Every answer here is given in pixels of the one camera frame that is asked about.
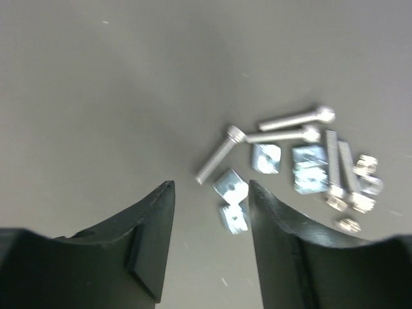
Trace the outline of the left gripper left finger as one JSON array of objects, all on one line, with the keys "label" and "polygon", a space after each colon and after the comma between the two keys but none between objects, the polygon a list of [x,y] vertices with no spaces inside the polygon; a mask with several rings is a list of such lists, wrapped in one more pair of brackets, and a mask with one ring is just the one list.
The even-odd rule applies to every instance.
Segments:
[{"label": "left gripper left finger", "polygon": [[154,308],[162,298],[174,219],[166,181],[70,238],[1,229],[2,308]]}]

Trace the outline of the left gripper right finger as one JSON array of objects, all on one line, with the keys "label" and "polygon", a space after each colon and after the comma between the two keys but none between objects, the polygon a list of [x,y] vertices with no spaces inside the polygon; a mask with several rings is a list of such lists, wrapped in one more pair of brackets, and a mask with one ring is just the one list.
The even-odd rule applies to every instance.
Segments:
[{"label": "left gripper right finger", "polygon": [[248,204],[265,308],[411,307],[411,236],[367,241],[339,232],[256,181]]}]

